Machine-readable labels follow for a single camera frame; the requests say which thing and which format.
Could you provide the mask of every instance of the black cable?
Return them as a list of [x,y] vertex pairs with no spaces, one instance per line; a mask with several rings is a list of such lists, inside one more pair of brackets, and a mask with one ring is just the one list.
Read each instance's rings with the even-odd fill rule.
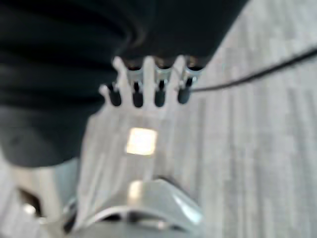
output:
[[206,92],[206,91],[216,91],[216,90],[221,90],[221,89],[239,86],[239,85],[246,84],[246,83],[255,82],[257,80],[263,79],[265,76],[268,76],[269,74],[281,71],[281,70],[286,69],[286,68],[291,67],[291,66],[295,66],[298,63],[308,61],[309,59],[312,59],[314,57],[317,57],[317,47],[311,48],[308,51],[306,51],[300,55],[296,55],[296,56],[292,57],[291,59],[285,60],[282,63],[272,65],[270,67],[263,69],[260,72],[242,77],[238,80],[234,80],[234,81],[231,81],[231,82],[225,83],[225,84],[209,86],[209,87],[205,87],[205,88],[195,88],[195,89],[192,89],[191,91],[193,93]]

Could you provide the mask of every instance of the gray carpet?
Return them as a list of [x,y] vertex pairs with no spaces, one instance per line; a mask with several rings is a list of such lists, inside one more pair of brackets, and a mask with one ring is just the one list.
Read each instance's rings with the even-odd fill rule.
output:
[[[218,84],[317,45],[314,0],[255,0],[195,87]],[[122,64],[124,104],[108,105],[90,120],[79,188],[80,218],[135,179],[177,180],[201,205],[208,238],[317,237],[317,59],[261,82],[193,94],[189,104],[153,105],[153,62],[145,62],[146,104],[132,107]],[[125,152],[130,128],[158,132],[156,152]],[[45,237],[22,213],[3,161],[0,165],[0,234]]]

